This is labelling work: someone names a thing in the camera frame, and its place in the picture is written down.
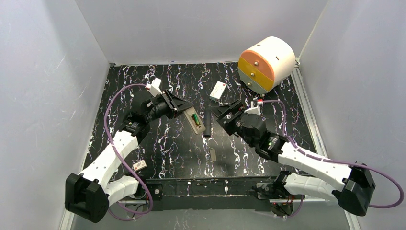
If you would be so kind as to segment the beige remote control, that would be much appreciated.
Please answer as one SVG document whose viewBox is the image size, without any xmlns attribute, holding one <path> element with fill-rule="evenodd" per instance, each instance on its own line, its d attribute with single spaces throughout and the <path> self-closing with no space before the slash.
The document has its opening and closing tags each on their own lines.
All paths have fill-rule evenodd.
<svg viewBox="0 0 406 230">
<path fill-rule="evenodd" d="M 199 114 L 196 112 L 194 107 L 186 109 L 183 114 L 195 134 L 201 134 L 206 130 L 201 118 L 199 117 Z"/>
</svg>

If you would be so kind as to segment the green battery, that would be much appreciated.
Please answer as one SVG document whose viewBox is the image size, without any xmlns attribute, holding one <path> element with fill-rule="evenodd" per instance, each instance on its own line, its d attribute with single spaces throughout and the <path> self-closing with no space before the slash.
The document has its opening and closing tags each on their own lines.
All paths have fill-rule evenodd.
<svg viewBox="0 0 406 230">
<path fill-rule="evenodd" d="M 201 123 L 199 121 L 199 117 L 197 116 L 197 114 L 193 114 L 193 118 L 194 118 L 196 125 L 199 126 Z"/>
</svg>

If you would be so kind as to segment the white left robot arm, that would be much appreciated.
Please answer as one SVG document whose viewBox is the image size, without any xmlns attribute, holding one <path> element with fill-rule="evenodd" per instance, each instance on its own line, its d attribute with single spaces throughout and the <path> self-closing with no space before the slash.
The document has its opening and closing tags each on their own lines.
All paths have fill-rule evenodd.
<svg viewBox="0 0 406 230">
<path fill-rule="evenodd" d="M 118 131 L 108 136 L 109 145 L 79 174 L 70 174 L 65 182 L 65 209 L 93 223 L 106 215 L 109 207 L 142 187 L 148 197 L 148 210 L 153 196 L 145 182 L 126 164 L 125 158 L 150 131 L 150 123 L 163 116 L 176 118 L 193 107 L 165 90 L 152 96 L 141 93 L 142 101 L 126 113 Z"/>
</svg>

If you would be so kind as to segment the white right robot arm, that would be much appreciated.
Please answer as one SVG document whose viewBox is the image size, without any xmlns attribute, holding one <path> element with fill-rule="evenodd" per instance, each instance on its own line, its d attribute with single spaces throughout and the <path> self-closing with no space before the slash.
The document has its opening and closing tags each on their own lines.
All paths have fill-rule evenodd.
<svg viewBox="0 0 406 230">
<path fill-rule="evenodd" d="M 366 215 L 375 190 L 367 165 L 338 162 L 302 149 L 287 135 L 269 131 L 258 106 L 245 109 L 241 101 L 234 101 L 211 107 L 211 111 L 227 134 L 241 137 L 262 158 L 310 174 L 306 177 L 282 172 L 273 182 L 275 190 L 337 201 L 351 214 Z"/>
</svg>

